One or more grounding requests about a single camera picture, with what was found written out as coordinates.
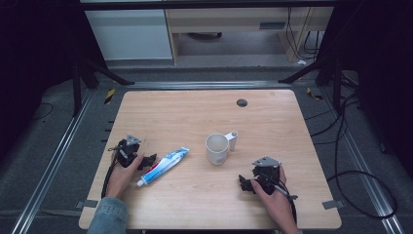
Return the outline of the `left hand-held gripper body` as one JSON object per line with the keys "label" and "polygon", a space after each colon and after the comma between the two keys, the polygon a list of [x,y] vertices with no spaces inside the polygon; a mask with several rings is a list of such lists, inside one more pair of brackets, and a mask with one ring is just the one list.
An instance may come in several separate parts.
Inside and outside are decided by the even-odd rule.
{"label": "left hand-held gripper body", "polygon": [[136,158],[135,153],[139,148],[141,140],[135,136],[127,135],[115,147],[116,159],[124,167],[127,168]]}

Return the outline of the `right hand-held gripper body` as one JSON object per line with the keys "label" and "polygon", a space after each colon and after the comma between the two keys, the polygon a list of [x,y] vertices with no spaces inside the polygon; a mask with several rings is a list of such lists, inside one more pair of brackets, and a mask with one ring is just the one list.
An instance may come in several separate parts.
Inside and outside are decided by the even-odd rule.
{"label": "right hand-held gripper body", "polygon": [[262,189],[271,195],[275,190],[281,190],[280,186],[280,166],[278,160],[264,156],[252,163],[254,169],[252,173],[254,179],[260,184]]}

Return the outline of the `blue and white toothpaste tube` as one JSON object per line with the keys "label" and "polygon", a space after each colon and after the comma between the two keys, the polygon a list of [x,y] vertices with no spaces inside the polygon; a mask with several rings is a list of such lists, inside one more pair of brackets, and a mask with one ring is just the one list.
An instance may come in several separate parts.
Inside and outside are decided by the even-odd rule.
{"label": "blue and white toothpaste tube", "polygon": [[162,176],[165,172],[179,163],[189,151],[190,149],[186,147],[181,147],[177,150],[172,151],[171,153],[163,157],[158,163],[152,166],[147,172],[145,172],[140,177],[140,180],[136,183],[136,185],[147,185],[156,178]]}

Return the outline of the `white cup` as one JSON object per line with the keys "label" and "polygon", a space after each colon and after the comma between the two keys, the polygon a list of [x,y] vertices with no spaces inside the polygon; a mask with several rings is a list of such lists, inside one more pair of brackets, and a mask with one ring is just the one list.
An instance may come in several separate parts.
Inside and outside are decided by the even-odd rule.
{"label": "white cup", "polygon": [[238,138],[237,132],[226,135],[211,134],[206,138],[206,158],[215,166],[222,165],[230,151],[234,151]]}

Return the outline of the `person's left hand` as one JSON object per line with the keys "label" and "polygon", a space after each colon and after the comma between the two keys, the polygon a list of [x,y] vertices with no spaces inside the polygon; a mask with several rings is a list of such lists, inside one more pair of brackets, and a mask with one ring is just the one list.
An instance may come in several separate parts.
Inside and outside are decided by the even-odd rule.
{"label": "person's left hand", "polygon": [[132,163],[124,168],[123,166],[116,165],[110,176],[107,188],[106,196],[115,197],[121,199],[126,188],[129,186],[132,177],[136,174],[137,168],[143,160],[143,155],[137,155]]}

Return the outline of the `person's right hand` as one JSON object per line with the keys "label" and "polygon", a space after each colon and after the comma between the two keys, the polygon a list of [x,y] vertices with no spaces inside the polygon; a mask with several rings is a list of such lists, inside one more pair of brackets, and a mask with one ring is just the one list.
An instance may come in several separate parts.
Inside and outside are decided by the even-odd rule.
{"label": "person's right hand", "polygon": [[275,190],[271,195],[268,195],[257,181],[253,180],[251,185],[269,217],[282,233],[283,231],[299,229],[294,221],[288,198],[282,192]]}

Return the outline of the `grey tape piece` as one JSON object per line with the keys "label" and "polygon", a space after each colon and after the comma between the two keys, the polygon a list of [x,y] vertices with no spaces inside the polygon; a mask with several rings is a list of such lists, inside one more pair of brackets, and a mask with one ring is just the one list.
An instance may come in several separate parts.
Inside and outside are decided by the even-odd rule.
{"label": "grey tape piece", "polygon": [[326,210],[330,210],[330,209],[341,209],[345,207],[345,204],[343,201],[341,200],[330,200],[330,201],[325,201],[322,203],[323,207]]}
{"label": "grey tape piece", "polygon": [[97,200],[82,200],[76,203],[76,208],[77,209],[95,208],[97,204],[98,204]]}

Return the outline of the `black stand leg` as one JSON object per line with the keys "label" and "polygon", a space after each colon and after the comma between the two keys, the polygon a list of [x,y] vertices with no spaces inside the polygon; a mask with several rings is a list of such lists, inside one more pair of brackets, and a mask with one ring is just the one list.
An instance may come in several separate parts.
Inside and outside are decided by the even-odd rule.
{"label": "black stand leg", "polygon": [[89,89],[94,89],[98,85],[97,78],[94,72],[98,72],[115,81],[122,86],[133,85],[132,81],[126,80],[115,73],[109,71],[107,68],[95,63],[88,58],[77,58],[72,66],[72,81],[73,81],[73,98],[74,110],[73,116],[76,117],[82,108],[82,94],[81,81],[84,81]]}
{"label": "black stand leg", "polygon": [[316,83],[319,86],[324,86],[330,80],[333,81],[333,96],[332,103],[333,107],[338,113],[341,113],[341,77],[342,77],[342,66],[338,56],[326,55],[318,58],[312,64],[304,67],[298,72],[292,74],[291,76],[280,80],[280,83],[290,84],[302,76],[310,73],[311,71],[318,70],[319,75],[316,79]]}

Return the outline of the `white cabinet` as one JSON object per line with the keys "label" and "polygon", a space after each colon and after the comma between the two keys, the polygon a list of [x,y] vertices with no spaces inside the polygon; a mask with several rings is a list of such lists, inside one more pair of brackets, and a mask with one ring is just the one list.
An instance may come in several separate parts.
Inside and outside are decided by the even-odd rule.
{"label": "white cabinet", "polygon": [[105,60],[171,59],[163,10],[86,11]]}

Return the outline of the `metal floor rail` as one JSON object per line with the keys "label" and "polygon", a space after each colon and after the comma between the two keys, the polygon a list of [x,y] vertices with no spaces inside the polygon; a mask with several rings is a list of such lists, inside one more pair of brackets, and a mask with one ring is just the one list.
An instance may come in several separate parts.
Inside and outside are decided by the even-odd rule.
{"label": "metal floor rail", "polygon": [[63,137],[52,156],[50,163],[43,172],[35,190],[33,191],[24,209],[19,213],[16,223],[11,234],[26,234],[32,221],[39,212],[40,206],[43,203],[46,194],[56,176],[56,173],[64,159],[66,152],[75,137],[77,130],[87,112],[95,90],[86,90],[85,96],[81,99],[81,107],[79,112],[71,119],[66,128]]}
{"label": "metal floor rail", "polygon": [[[332,115],[338,123],[338,130],[334,139],[334,174],[330,176],[327,181],[334,181],[343,199],[359,213],[367,217],[380,220],[388,234],[405,234],[405,231],[396,216],[398,202],[393,191],[383,180],[372,174],[370,168],[367,166],[362,154],[360,153],[352,134],[348,131],[348,125],[346,122],[346,108],[349,105],[349,101],[356,95],[350,94],[344,99],[340,98],[341,113],[338,113],[332,103],[333,91],[322,90],[321,93],[325,96],[325,101],[331,108]],[[339,171],[338,149],[341,140],[349,150],[348,155],[356,167],[354,170],[347,170],[343,172]],[[356,206],[355,202],[346,196],[340,184],[340,179],[345,176],[357,176],[361,180],[361,184],[366,190],[376,214],[368,213],[361,207]]]}

